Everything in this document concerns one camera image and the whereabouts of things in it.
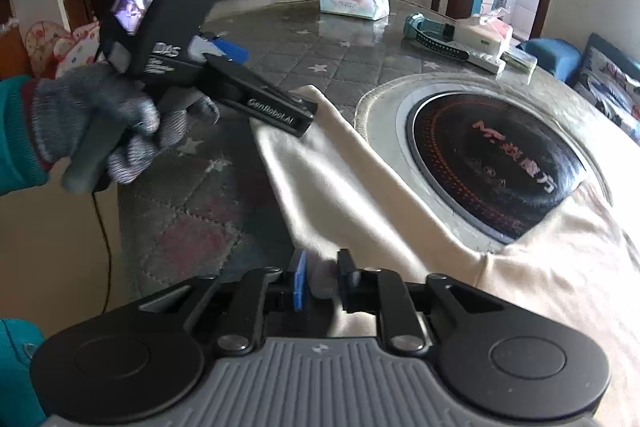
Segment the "metal screw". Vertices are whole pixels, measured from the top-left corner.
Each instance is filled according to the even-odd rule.
[[[222,335],[218,345],[225,351],[242,351],[249,347],[249,341],[242,335]]]
[[[396,335],[391,339],[391,345],[398,351],[420,351],[424,347],[424,340],[414,335]]]

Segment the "blue cushion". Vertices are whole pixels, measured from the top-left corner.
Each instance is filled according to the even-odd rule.
[[[561,39],[531,39],[518,46],[538,59],[538,65],[562,82],[566,82],[582,63],[582,52]]]

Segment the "tissue box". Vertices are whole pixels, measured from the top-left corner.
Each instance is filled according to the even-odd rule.
[[[320,11],[377,21],[389,15],[389,0],[320,0]]]
[[[500,19],[474,16],[456,21],[453,39],[461,44],[500,58],[509,49],[513,28]]]

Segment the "gray ribbed plate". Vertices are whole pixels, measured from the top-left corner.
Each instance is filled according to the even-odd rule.
[[[50,418],[47,427],[70,427]],[[268,339],[218,360],[178,405],[140,427],[506,427],[455,400],[429,366],[382,351],[374,338]],[[590,418],[556,427],[596,427]]]

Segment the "cable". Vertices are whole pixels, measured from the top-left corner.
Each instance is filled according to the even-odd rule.
[[[107,293],[104,296],[104,304],[102,305],[102,311],[100,315],[104,315],[109,305],[109,299],[111,298],[111,272],[113,270],[113,252],[111,251],[111,245],[109,244],[109,238],[107,237],[107,231],[104,227],[104,221],[102,219],[102,213],[98,206],[98,200],[95,198],[95,192],[92,192],[91,198],[94,201],[95,216],[98,218],[100,224],[100,230],[102,231],[102,240],[104,241],[104,248],[107,251]]]

